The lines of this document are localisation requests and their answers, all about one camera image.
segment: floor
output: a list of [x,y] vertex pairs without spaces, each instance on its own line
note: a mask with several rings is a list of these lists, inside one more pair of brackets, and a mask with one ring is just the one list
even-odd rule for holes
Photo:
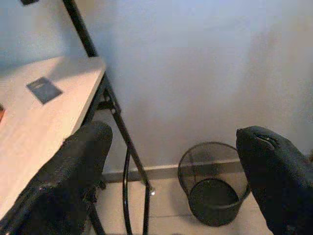
[[[236,219],[219,228],[201,224],[190,212],[187,198],[178,179],[152,180],[156,194],[151,196],[150,235],[272,235],[258,205],[250,194]],[[141,182],[129,183],[129,204],[134,235],[142,234],[145,187]],[[122,207],[122,184],[112,183],[100,192],[97,211],[108,235],[125,235]]]

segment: desk top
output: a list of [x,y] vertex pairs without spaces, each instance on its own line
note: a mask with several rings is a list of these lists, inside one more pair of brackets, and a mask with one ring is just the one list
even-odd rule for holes
[[[57,57],[0,71],[0,219],[30,179],[81,125],[100,84],[99,57]],[[43,105],[26,85],[46,77],[63,93]]]

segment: small card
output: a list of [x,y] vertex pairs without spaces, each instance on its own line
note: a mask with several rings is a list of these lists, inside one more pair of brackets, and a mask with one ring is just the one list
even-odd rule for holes
[[46,104],[63,93],[45,77],[41,77],[26,86],[42,104]]

